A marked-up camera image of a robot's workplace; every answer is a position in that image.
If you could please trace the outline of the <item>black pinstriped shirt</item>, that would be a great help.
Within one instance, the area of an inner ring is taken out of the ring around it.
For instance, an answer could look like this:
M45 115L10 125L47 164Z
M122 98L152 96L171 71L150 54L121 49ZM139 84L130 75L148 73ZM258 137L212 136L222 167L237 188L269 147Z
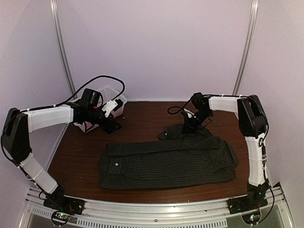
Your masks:
M158 141L108 143L98 164L100 188L182 188L235 178L238 157L228 142L203 126L182 131L173 124Z

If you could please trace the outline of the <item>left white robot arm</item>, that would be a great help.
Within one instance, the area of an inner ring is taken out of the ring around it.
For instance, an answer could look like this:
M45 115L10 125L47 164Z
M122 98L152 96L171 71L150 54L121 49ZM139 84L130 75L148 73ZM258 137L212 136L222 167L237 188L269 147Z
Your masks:
M46 162L43 161L48 157L47 149L54 152L51 145L59 138L59 130L70 123L89 122L99 125L107 133L114 132L121 127L113 118L113 112L119 108L115 101L91 108L72 103L24 110L11 108L3 127L1 145L9 153L11 161L31 181L46 194L52 194L50 204L58 211L64 211L68 200L56 192L59 184L46 171Z

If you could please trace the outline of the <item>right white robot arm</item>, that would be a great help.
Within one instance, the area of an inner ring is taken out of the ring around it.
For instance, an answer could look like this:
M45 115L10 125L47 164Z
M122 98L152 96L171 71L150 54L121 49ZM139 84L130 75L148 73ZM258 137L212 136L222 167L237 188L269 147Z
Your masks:
M260 187L266 183L266 147L265 140L269 131L266 113L257 95L203 95L195 93L187 103L192 103L193 113L183 106L184 129L195 131L214 111L234 113L238 127L245 137L249 159L248 183L251 187Z

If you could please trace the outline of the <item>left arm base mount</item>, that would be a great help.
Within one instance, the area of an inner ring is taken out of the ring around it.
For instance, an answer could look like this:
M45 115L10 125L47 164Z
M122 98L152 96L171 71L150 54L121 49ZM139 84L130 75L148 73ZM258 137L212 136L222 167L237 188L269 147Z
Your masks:
M55 226L61 228L70 221L73 215L82 215L85 201L65 196L64 188L61 185L58 185L53 193L47 193L41 186L38 188L41 190L38 197L42 199L40 195L42 193L45 195L43 205L55 210L50 216L51 222Z

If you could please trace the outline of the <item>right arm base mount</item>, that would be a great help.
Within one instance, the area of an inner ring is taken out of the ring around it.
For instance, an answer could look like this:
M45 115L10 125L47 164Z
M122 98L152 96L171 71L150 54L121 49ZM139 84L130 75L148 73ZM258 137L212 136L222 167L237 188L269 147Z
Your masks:
M266 192L270 190L272 203L266 215L262 215L261 208L268 205ZM247 195L242 197L230 197L227 201L230 214L245 213L243 222L250 226L258 226L270 215L275 205L275 195L269 180L259 186L247 184Z

